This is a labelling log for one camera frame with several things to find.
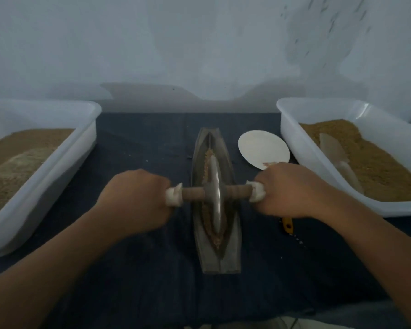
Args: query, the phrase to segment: white tape on handle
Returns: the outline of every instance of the white tape on handle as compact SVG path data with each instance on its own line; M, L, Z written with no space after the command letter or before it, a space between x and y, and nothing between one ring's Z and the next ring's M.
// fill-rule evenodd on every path
M256 181L247 181L247 185L251 185L253 187L253 190L251 192L251 197L249 198L249 201L254 203L254 202L260 202L265 198L265 187L263 186L262 183L256 182Z
M166 190L166 205L168 207L180 207L183 205L183 184L180 183L176 187L171 187Z

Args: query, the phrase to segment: dark tablecloth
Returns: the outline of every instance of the dark tablecloth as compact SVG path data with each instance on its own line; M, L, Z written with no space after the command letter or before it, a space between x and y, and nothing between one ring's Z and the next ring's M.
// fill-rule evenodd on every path
M20 249L0 258L0 272L38 248L95 203L116 173L144 168L189 183L199 129L218 127L237 182L258 170L237 148L241 134L280 135L280 114L102 114L97 145ZM392 218L411 236L411 217ZM202 274L189 205L154 232L127 238L94 263L49 315L49 328L129 328L258 320L288 312L313 314L386 294L328 226L294 220L289 236L276 218L241 206L242 273Z

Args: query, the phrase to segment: white tray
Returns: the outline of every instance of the white tray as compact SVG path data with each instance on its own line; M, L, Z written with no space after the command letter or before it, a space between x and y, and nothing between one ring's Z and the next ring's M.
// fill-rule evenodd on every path
M0 210L0 256L20 247L35 231L96 142L93 102L0 100L0 139L35 128L75 128L71 135Z
M384 217L411 216L410 202L380 202L355 191L330 163L299 123L345 119L358 127L364 139L376 144L411 172L411 125L359 100L284 98L281 133L297 161L334 187L345 191Z

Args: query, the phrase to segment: wall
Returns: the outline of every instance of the wall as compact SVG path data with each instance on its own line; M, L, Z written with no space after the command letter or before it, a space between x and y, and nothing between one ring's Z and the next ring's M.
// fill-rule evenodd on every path
M271 111L285 96L411 119L411 0L0 0L0 97Z

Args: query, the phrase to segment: person's left hand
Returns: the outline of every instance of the person's left hand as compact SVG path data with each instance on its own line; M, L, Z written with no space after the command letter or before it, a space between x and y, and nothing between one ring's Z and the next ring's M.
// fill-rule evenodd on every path
M145 170L115 175L101 192L92 210L106 217L122 237L163 226L172 209L166 206L170 181Z

